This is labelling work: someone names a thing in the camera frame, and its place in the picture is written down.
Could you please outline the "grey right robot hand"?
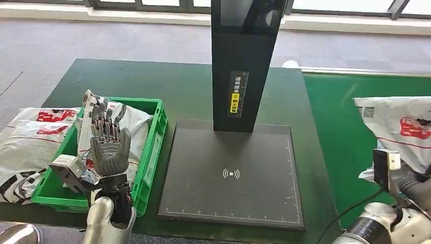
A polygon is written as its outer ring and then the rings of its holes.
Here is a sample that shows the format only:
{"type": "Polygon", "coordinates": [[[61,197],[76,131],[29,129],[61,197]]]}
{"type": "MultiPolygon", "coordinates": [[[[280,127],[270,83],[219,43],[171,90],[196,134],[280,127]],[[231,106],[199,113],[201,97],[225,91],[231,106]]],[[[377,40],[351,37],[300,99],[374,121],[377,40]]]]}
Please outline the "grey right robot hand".
{"type": "Polygon", "coordinates": [[[403,167],[393,177],[398,189],[430,217],[430,175],[403,167]]]}

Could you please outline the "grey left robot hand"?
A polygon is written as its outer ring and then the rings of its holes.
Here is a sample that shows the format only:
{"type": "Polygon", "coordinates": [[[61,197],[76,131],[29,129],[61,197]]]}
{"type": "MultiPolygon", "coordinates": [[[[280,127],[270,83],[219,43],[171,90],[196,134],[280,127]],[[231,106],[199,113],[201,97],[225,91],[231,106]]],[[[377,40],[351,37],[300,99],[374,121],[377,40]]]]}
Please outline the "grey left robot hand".
{"type": "Polygon", "coordinates": [[[120,113],[115,118],[112,117],[112,109],[107,109],[106,104],[93,106],[90,153],[94,170],[101,177],[122,174],[129,166],[132,137],[127,127],[120,127],[125,113],[125,105],[121,105],[120,113]]]}

